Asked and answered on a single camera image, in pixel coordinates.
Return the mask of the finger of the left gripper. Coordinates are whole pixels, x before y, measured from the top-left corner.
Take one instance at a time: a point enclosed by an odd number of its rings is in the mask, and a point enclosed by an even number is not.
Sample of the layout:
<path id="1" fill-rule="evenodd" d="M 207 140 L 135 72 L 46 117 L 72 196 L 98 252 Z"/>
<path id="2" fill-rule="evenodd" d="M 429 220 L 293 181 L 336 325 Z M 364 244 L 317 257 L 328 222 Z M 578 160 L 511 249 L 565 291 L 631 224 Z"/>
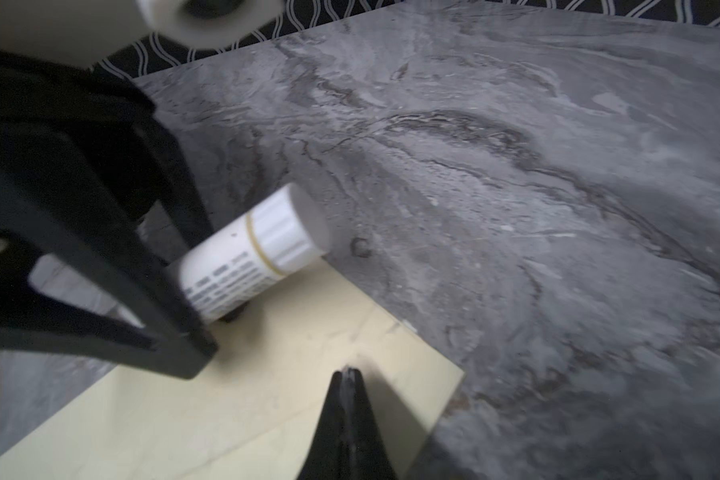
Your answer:
<path id="1" fill-rule="evenodd" d="M 217 344 L 136 231 L 160 203 L 188 246 L 213 231 L 174 136 L 132 83 L 0 52 L 0 350 L 97 358 L 191 379 Z M 139 319 L 56 299 L 51 254 Z"/>

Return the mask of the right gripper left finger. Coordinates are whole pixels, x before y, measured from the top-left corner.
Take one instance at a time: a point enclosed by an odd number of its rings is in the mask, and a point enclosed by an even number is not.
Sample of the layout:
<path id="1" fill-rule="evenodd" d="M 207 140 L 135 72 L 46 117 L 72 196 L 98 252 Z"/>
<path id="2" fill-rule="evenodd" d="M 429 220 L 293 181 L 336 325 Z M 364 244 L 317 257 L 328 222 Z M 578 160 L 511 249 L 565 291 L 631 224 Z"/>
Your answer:
<path id="1" fill-rule="evenodd" d="M 345 375 L 335 372 L 317 421 L 312 442 L 297 476 L 303 479 L 344 479 L 347 476 L 347 449 L 345 444 L 345 408 L 342 403 L 342 386 Z"/>

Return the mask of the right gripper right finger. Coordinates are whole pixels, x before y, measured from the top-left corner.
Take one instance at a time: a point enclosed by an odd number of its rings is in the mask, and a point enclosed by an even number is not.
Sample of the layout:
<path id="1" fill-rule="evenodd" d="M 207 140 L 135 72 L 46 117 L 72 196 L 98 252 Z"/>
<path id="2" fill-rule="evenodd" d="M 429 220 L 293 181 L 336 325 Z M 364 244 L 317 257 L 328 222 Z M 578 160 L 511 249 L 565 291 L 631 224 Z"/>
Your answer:
<path id="1" fill-rule="evenodd" d="M 346 368 L 346 478 L 396 479 L 359 369 Z"/>

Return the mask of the cream envelope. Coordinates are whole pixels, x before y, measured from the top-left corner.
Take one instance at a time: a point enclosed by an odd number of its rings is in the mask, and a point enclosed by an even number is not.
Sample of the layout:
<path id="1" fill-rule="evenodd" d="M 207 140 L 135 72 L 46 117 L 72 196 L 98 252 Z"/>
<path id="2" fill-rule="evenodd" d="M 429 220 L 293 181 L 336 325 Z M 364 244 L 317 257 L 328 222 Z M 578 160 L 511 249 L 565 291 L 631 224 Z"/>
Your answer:
<path id="1" fill-rule="evenodd" d="M 211 330 L 196 378 L 114 368 L 1 455 L 0 479 L 293 479 L 345 367 L 403 474 L 463 376 L 323 261 Z"/>

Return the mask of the white glue stick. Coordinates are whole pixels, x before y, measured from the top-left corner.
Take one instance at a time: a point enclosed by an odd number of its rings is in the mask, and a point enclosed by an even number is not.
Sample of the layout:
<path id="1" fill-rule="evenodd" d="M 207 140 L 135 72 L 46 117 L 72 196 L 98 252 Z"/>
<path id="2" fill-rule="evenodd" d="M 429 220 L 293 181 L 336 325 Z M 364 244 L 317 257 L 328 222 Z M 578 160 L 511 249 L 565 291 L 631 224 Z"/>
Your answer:
<path id="1" fill-rule="evenodd" d="M 289 183 L 165 268 L 204 324 L 329 253 L 326 216 Z"/>

